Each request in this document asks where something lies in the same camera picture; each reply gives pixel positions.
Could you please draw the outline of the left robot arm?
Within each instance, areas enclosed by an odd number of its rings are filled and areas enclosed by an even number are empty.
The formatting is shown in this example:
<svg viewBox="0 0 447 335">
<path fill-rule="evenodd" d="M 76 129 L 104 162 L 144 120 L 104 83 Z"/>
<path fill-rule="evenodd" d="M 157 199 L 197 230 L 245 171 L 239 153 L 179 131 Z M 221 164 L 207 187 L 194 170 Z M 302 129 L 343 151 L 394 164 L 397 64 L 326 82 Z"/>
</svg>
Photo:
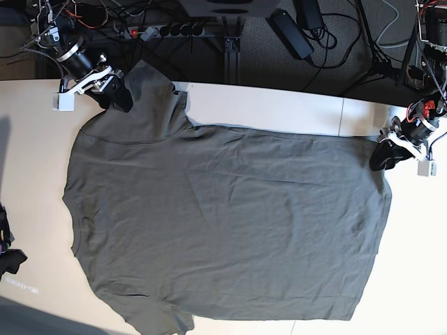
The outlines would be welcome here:
<svg viewBox="0 0 447 335">
<path fill-rule="evenodd" d="M 414 158 L 418 175 L 433 177 L 436 163 L 430 137 L 446 117 L 446 2 L 416 1 L 416 22 L 400 68 L 389 61 L 374 67 L 395 84 L 414 89 L 419 99 L 410 103 L 403 117 L 392 117 L 379 131 L 376 149 L 369 160 L 373 171 L 393 169 Z"/>
</svg>

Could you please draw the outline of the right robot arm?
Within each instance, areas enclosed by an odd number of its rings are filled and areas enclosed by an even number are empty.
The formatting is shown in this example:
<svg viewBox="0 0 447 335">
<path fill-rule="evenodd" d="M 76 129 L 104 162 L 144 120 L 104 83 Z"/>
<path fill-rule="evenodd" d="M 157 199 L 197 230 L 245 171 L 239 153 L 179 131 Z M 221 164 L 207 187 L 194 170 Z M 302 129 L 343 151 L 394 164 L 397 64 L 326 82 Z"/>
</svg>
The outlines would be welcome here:
<svg viewBox="0 0 447 335">
<path fill-rule="evenodd" d="M 121 112 L 133 107 L 124 74 L 113 68 L 103 52 L 89 49 L 87 27 L 76 10 L 68 7 L 75 1 L 32 1 L 31 37 L 20 48 L 53 61 L 59 69 L 59 90 L 53 95 L 53 109 L 75 109 L 75 97 L 87 95 L 103 109 L 110 106 Z"/>
</svg>

